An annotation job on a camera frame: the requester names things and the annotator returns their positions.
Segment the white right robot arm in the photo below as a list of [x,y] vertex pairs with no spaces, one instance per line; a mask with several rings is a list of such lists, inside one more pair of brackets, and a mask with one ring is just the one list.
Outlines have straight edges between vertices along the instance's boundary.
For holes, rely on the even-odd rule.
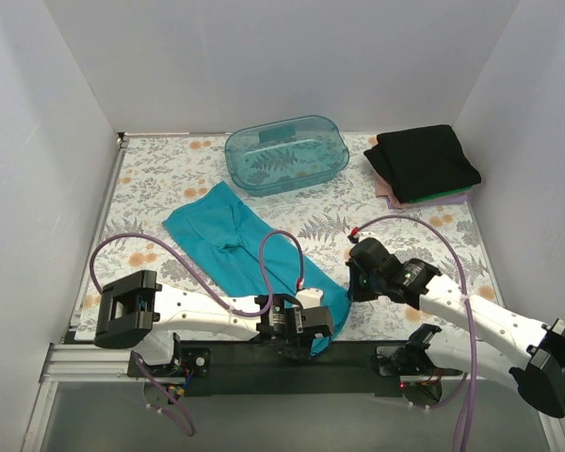
[[545,323],[480,296],[464,296],[437,267],[420,259],[400,262],[375,235],[358,234],[351,242],[351,300],[386,297],[465,332],[421,325],[403,346],[379,356],[386,374],[465,372],[515,390],[539,412],[565,417],[565,320]]

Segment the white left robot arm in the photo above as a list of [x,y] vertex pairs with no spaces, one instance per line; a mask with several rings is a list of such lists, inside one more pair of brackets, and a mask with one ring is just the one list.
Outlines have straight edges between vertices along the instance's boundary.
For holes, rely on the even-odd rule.
[[295,296],[250,295],[226,298],[225,308],[204,294],[158,282],[154,271],[140,270],[103,288],[93,344],[134,350],[163,377],[181,367],[175,345],[185,331],[272,343],[300,360],[311,355],[316,340],[333,336],[331,310],[320,303],[322,296],[318,289]]

